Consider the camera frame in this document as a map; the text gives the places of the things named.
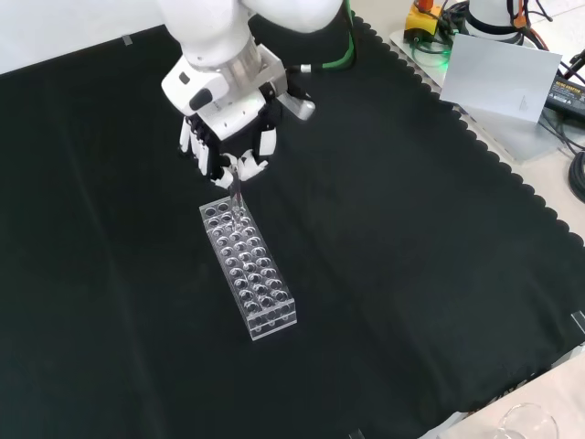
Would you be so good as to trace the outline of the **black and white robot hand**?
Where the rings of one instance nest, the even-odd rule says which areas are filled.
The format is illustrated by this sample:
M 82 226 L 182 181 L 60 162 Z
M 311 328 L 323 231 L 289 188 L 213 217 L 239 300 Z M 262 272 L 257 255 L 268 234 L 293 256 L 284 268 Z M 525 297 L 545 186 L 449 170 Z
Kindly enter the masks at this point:
M 182 56 L 162 89 L 183 114 L 181 153 L 196 159 L 200 173 L 225 189 L 267 167 L 282 109 L 302 121 L 315 110 L 282 61 L 252 40 L 236 58 L 209 69 L 198 70 Z

